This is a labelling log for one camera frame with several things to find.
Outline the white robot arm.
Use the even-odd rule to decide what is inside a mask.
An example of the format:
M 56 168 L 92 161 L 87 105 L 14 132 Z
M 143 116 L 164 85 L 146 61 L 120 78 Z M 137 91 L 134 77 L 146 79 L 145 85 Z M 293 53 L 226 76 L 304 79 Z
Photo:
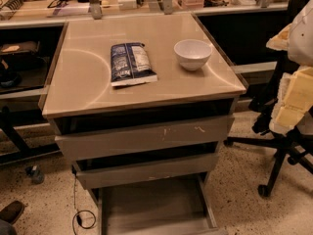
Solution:
M 313 0 L 292 23 L 270 38 L 266 47 L 287 51 L 288 58 L 299 64 L 292 75 L 283 75 L 278 102 L 271 115 L 270 129 L 285 134 L 294 129 L 313 106 Z

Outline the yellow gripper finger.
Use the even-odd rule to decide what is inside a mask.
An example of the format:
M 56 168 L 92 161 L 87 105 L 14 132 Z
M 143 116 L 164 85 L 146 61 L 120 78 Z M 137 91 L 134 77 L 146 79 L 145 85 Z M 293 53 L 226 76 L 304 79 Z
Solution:
M 286 51 L 288 58 L 298 64 L 297 70 L 292 74 L 283 72 L 278 102 L 269 124 L 271 128 L 295 128 L 313 106 L 312 32 L 307 25 L 290 23 L 270 38 L 266 47 Z

